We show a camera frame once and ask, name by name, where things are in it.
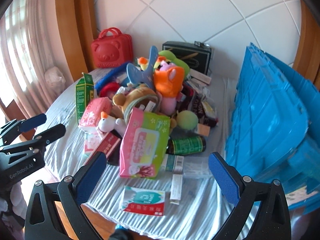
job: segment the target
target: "blue star plush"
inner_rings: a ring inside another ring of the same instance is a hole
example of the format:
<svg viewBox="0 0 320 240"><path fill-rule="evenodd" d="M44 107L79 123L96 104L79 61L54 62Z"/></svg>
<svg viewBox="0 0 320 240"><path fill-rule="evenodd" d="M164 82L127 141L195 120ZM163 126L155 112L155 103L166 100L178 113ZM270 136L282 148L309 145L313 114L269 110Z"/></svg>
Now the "blue star plush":
<svg viewBox="0 0 320 240"><path fill-rule="evenodd" d="M145 71L138 70L132 63L127 64L127 74L132 84L145 83L149 88L155 90L153 85L153 66L159 56L156 46L151 46L148 67Z"/></svg>

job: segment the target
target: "small bottle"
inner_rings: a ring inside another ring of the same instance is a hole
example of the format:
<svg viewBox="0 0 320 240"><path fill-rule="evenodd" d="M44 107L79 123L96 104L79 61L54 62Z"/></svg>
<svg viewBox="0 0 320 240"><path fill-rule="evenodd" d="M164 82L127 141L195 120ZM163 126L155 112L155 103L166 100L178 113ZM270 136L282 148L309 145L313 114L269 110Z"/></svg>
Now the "small bottle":
<svg viewBox="0 0 320 240"><path fill-rule="evenodd" d="M169 140L167 146L167 154L172 155L188 155L191 153L204 152L206 142L203 136L196 136L185 139Z"/></svg>

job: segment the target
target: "curtain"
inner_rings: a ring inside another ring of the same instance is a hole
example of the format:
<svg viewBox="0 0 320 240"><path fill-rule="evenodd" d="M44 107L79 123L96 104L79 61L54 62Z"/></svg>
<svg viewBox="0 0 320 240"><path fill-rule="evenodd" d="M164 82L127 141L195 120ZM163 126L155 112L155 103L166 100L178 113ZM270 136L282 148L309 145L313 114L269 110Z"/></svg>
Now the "curtain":
<svg viewBox="0 0 320 240"><path fill-rule="evenodd" d="M7 80L1 89L13 95L26 118L45 113L56 99L44 77L54 66L44 1L14 0L0 20L0 81Z"/></svg>

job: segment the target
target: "green medicine box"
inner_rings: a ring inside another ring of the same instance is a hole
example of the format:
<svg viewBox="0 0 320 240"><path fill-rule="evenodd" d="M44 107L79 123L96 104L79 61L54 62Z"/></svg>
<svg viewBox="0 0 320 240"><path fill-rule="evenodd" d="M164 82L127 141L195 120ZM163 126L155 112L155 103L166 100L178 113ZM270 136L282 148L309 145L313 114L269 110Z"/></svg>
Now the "green medicine box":
<svg viewBox="0 0 320 240"><path fill-rule="evenodd" d="M76 85L76 114L78 124L90 100L94 98L94 84L92 76L86 73L82 74L83 78L81 78Z"/></svg>

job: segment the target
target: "metal screw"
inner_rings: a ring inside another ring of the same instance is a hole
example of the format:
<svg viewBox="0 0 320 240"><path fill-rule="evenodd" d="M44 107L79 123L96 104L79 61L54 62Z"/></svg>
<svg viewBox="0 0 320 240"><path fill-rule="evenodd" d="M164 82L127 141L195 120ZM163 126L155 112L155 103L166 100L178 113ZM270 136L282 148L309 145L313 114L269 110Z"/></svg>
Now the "metal screw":
<svg viewBox="0 0 320 240"><path fill-rule="evenodd" d="M279 180L277 180L277 179L275 179L274 181L273 181L273 184L275 184L276 186L280 186L280 181Z"/></svg>
<svg viewBox="0 0 320 240"><path fill-rule="evenodd" d="M42 184L42 180L37 180L35 183L36 186L40 186L41 184Z"/></svg>
<svg viewBox="0 0 320 240"><path fill-rule="evenodd" d="M71 176L66 176L64 179L63 179L64 182L70 182L72 181L72 177Z"/></svg>
<svg viewBox="0 0 320 240"><path fill-rule="evenodd" d="M245 182L251 182L251 178L249 176L244 176L242 179Z"/></svg>

